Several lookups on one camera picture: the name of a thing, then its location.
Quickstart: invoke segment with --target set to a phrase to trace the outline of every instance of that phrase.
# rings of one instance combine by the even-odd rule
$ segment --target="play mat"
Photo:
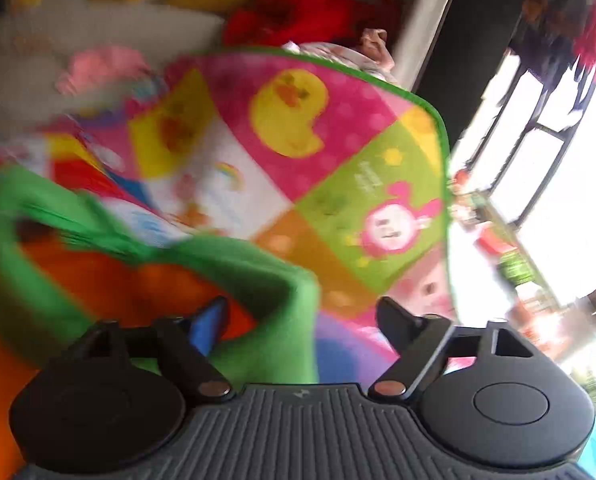
[[[1,145],[0,480],[20,460],[6,425],[13,396],[97,317],[140,324],[223,290],[238,322],[209,357],[230,380],[369,386],[395,359],[376,328],[378,297],[453,315],[445,137],[415,95],[269,49],[183,57],[115,110]],[[21,214],[62,242],[21,251]],[[60,259],[67,238],[77,264]],[[179,267],[209,280],[202,294],[186,295],[196,278]],[[137,283],[127,272],[139,273],[143,310],[118,296],[131,289],[123,280]],[[92,310],[100,291],[117,301]],[[266,340],[245,373],[249,330],[280,350]]]

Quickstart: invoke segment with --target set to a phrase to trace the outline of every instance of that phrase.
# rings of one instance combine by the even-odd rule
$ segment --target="pink toy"
[[[77,94],[119,79],[138,79],[152,73],[142,54],[125,46],[104,46],[72,57],[56,88],[61,94]]]
[[[396,182],[389,186],[388,192],[395,198],[383,202],[367,215],[360,235],[364,251],[373,258],[405,253],[411,249],[420,230],[427,228],[431,219],[438,216],[443,208],[443,203],[436,198],[419,211],[412,209],[408,182]]]
[[[444,245],[438,244],[409,267],[385,295],[414,316],[438,314],[455,320],[456,313],[446,279]],[[375,328],[374,306],[367,306],[367,310],[352,322],[362,327]]]

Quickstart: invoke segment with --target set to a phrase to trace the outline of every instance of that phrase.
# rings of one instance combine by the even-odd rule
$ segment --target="white sofa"
[[[0,140],[24,133],[35,124],[69,110],[109,106],[120,101],[131,83],[113,84],[78,96],[60,95],[54,83],[69,57],[105,43],[136,48],[158,69],[183,52],[203,52],[218,45],[224,20],[213,14],[158,5],[43,0],[30,20],[17,25],[0,17]],[[394,49],[395,75],[409,88],[420,70],[435,27],[448,0],[404,0],[403,34]],[[9,44],[13,31],[46,34],[53,54],[19,56]]]

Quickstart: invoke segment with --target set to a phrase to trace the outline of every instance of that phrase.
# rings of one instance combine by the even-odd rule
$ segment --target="pink cartoon face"
[[[406,247],[418,230],[411,211],[401,204],[389,204],[369,215],[365,222],[369,237],[386,253]]]
[[[407,182],[397,182],[388,191],[395,198],[380,204],[367,215],[361,234],[363,249],[374,258],[411,249],[419,232],[427,228],[432,218],[442,210],[442,203],[438,199],[428,202],[418,211],[412,209]]]
[[[442,244],[410,267],[386,295],[414,316],[440,314],[455,319]]]

